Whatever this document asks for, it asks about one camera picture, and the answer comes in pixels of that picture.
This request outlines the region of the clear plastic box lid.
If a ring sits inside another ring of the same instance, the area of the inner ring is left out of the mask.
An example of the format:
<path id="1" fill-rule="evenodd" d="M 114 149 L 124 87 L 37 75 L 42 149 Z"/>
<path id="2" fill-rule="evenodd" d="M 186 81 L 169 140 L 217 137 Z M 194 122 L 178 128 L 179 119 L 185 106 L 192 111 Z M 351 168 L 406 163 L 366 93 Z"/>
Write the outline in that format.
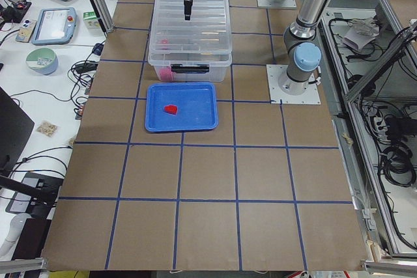
<path id="1" fill-rule="evenodd" d="M 189 20 L 184 0 L 155 0 L 150 52 L 229 54 L 232 51 L 229 0 L 193 0 Z"/>

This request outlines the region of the clear plastic storage box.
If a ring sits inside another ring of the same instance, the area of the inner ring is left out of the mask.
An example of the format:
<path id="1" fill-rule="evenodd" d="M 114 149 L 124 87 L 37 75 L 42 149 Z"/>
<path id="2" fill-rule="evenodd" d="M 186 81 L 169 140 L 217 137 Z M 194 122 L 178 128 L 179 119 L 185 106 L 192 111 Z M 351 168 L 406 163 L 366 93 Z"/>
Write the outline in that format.
<path id="1" fill-rule="evenodd" d="M 225 55 L 212 53 L 155 54 L 151 53 L 149 49 L 147 60 L 154 67 L 158 79 L 160 79 L 159 70 L 170 67 L 173 72 L 173 81 L 222 82 L 232 63 L 232 51 Z"/>

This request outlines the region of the green white carton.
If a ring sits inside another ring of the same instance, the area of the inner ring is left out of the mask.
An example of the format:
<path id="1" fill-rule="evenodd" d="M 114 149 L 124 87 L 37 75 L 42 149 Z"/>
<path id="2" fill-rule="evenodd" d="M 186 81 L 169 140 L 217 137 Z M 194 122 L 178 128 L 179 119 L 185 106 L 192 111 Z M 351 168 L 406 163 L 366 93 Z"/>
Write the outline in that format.
<path id="1" fill-rule="evenodd" d="M 83 22 L 88 29 L 99 29 L 100 24 L 94 11 L 83 13 Z"/>

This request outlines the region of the black power adapter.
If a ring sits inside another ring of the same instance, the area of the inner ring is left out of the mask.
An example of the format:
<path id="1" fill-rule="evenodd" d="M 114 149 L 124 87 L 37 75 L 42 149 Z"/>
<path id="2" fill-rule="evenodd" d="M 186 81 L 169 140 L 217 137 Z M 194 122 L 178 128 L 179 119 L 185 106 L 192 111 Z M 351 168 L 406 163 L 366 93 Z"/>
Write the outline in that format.
<path id="1" fill-rule="evenodd" d="M 103 48 L 104 48 L 104 42 L 99 42 L 99 43 L 96 43 L 94 46 L 93 46 L 93 48 L 92 48 L 92 54 L 94 54 L 94 55 L 97 55 L 97 56 L 101 56 L 101 54 L 102 54 L 102 51 L 103 51 Z"/>

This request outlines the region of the blue plastic tray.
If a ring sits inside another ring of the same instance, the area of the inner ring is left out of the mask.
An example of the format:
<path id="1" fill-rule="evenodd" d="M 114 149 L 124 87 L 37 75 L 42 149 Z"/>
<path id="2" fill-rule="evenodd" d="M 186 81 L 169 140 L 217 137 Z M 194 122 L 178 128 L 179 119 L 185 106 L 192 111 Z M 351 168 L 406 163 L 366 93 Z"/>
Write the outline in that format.
<path id="1" fill-rule="evenodd" d="M 169 104 L 178 107 L 176 115 L 164 111 Z M 145 128 L 149 132 L 207 131 L 218 124 L 213 83 L 155 83 L 147 90 Z"/>

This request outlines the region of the green bowl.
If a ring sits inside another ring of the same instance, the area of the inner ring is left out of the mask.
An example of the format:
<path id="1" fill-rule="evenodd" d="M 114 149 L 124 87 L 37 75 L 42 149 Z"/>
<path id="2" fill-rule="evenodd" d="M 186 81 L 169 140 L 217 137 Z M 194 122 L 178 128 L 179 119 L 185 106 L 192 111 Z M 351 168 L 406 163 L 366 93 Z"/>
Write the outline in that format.
<path id="1" fill-rule="evenodd" d="M 26 65 L 38 74 L 50 75 L 59 65 L 56 53 L 50 48 L 38 48 L 26 57 Z"/>

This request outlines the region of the small bag of nuts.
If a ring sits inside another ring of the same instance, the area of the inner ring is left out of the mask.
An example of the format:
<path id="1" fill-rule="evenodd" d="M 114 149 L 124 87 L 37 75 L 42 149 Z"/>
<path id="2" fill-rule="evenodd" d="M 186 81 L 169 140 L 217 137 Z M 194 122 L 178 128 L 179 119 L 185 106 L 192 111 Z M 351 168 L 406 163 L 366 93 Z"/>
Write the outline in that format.
<path id="1" fill-rule="evenodd" d="M 37 127 L 36 131 L 47 137 L 53 137 L 58 131 L 59 127 L 55 124 L 52 124 L 48 121 L 42 121 Z"/>

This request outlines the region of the black monitor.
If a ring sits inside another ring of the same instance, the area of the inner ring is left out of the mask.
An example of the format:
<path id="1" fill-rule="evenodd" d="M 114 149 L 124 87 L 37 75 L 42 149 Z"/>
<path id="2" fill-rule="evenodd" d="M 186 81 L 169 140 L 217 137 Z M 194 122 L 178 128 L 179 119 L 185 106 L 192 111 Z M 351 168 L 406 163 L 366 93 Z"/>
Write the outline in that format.
<path id="1" fill-rule="evenodd" d="M 21 156 L 35 123 L 1 89 L 1 176 L 8 177 Z"/>

